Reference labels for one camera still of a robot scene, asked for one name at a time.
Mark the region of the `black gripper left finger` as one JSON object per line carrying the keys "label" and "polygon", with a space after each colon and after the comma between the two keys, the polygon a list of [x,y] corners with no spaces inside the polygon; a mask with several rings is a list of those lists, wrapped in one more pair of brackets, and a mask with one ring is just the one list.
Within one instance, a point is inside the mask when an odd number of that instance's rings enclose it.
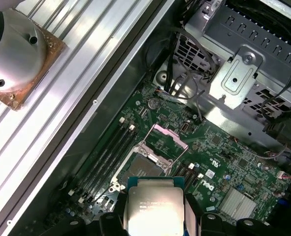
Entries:
{"label": "black gripper left finger", "polygon": [[63,226],[62,236],[127,236],[124,229],[124,212],[128,201],[127,193],[120,193],[112,212],[105,213],[99,220],[93,220],[90,224],[78,223],[76,225]]}

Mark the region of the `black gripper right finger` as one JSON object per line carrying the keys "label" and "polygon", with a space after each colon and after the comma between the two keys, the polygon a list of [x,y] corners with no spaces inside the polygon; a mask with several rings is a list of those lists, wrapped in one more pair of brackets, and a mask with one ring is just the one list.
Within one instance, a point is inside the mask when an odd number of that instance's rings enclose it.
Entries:
{"label": "black gripper right finger", "polygon": [[272,236],[273,228],[255,219],[245,218],[233,226],[219,215],[205,213],[192,194],[184,196],[187,236]]}

